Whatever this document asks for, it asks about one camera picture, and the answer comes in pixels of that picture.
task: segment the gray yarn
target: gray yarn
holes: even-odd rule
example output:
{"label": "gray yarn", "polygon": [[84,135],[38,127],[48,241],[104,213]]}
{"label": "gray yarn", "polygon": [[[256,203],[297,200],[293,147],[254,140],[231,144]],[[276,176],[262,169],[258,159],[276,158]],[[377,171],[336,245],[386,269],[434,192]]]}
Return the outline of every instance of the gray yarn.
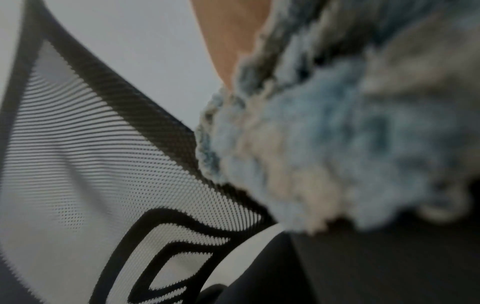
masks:
{"label": "gray yarn", "polygon": [[[355,12],[361,12],[361,6],[364,10],[380,5],[378,18],[359,18],[358,26],[369,28],[361,31],[368,38],[360,39],[365,40],[362,47],[347,43],[351,49],[340,59],[333,58],[326,66],[312,65],[306,54],[315,44],[318,21],[302,14],[298,16],[308,25],[277,18],[278,27],[294,28],[281,31],[288,44],[273,48],[275,59],[272,51],[262,53],[272,50],[272,45],[258,47],[240,63],[234,95],[225,91],[215,95],[202,114],[195,132],[202,173],[216,183],[229,182],[246,190],[293,231],[315,232],[338,217],[350,218],[358,229],[367,230],[412,209],[438,221],[459,218],[471,203],[467,183],[480,173],[476,157],[471,166],[462,159],[464,151],[478,151],[480,138],[479,108],[466,107],[462,98],[471,99],[471,94],[458,93],[467,86],[452,85],[448,94],[371,96],[362,91],[370,64],[363,49],[372,43],[380,48],[388,45],[397,33],[447,1],[338,1]],[[283,3],[295,5],[295,1]],[[479,7],[474,0],[459,3]],[[458,18],[469,26],[479,25],[478,19],[467,15]],[[347,33],[344,39],[351,40],[352,35]],[[316,56],[327,50],[315,50]],[[265,54],[270,56],[268,64],[262,61]],[[275,136],[282,140],[280,151],[269,146]],[[334,191],[326,196],[338,199],[324,213],[322,206],[296,190],[298,176],[323,176],[315,170],[329,176],[319,179],[319,186],[331,181],[341,189],[339,195]],[[293,190],[280,195],[282,189],[269,186],[277,177],[272,172],[285,174],[289,181],[285,185]]]}

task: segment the fuzzy fabric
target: fuzzy fabric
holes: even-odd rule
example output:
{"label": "fuzzy fabric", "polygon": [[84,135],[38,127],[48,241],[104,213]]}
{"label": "fuzzy fabric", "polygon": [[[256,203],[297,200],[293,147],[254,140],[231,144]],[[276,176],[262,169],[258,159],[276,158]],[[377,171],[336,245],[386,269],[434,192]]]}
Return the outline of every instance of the fuzzy fabric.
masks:
{"label": "fuzzy fabric", "polygon": [[480,173],[480,0],[276,0],[196,129],[213,182],[287,230],[465,216]]}

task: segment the human skin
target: human skin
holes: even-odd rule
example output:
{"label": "human skin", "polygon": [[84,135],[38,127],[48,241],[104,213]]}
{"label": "human skin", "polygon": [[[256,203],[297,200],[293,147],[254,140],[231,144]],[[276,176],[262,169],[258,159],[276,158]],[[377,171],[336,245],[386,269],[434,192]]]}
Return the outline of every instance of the human skin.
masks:
{"label": "human skin", "polygon": [[242,54],[270,11],[271,0],[190,0],[216,72],[228,89]]}

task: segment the black mesh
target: black mesh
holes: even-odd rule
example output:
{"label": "black mesh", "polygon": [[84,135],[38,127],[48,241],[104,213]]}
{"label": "black mesh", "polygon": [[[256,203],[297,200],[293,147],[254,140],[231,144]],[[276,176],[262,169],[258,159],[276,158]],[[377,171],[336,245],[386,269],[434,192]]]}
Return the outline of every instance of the black mesh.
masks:
{"label": "black mesh", "polygon": [[[49,304],[194,302],[218,263],[271,218],[206,181],[192,131],[41,2],[27,1],[23,18],[0,114],[3,263]],[[14,284],[5,273],[0,283]],[[25,296],[6,286],[2,303]]]}

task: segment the bare skin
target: bare skin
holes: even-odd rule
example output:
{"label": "bare skin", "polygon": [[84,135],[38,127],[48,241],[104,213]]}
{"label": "bare skin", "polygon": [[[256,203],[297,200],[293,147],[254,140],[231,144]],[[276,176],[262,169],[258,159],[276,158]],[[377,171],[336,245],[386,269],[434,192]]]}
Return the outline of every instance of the bare skin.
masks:
{"label": "bare skin", "polygon": [[232,89],[232,74],[242,54],[250,53],[271,0],[190,0],[216,72]]}

